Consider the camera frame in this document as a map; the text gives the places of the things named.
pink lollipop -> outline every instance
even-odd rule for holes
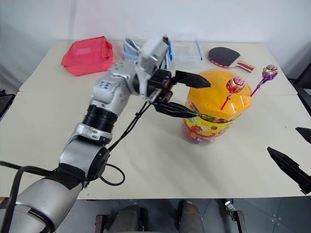
[[[263,85],[265,82],[270,81],[274,79],[278,74],[277,67],[275,65],[268,65],[262,70],[262,80],[257,85],[251,96],[260,88],[261,85]]]
[[[229,91],[229,95],[227,96],[227,98],[226,98],[225,102],[223,103],[222,107],[220,108],[220,110],[223,110],[226,103],[231,98],[232,94],[242,91],[242,89],[244,88],[244,80],[240,77],[234,77],[233,79],[230,79],[227,82],[226,87]]]

red paddle handle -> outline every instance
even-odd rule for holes
[[[253,72],[253,70],[255,69],[254,66],[248,64],[248,63],[245,63],[245,62],[242,62],[242,61],[238,61],[237,62],[237,66],[247,70],[248,72]]]

floor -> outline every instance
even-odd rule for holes
[[[96,215],[111,214],[138,204],[149,211],[149,231],[176,233],[179,199],[78,200],[57,233],[93,233]],[[202,214],[206,233],[238,233],[236,222],[226,214],[221,200],[190,200]],[[311,196],[294,198],[234,199],[243,210],[248,233],[311,233]]]

purple lollipop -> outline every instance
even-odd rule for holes
[[[254,95],[254,93],[260,88],[261,85],[263,85],[265,82],[270,81],[274,79],[278,74],[277,67],[275,65],[268,65],[262,70],[262,80],[257,85],[251,96]]]

ping pong paddle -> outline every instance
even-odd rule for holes
[[[240,54],[234,50],[225,47],[212,48],[208,52],[207,58],[215,65],[223,68],[241,67],[248,72],[253,72],[254,66],[238,60]]]

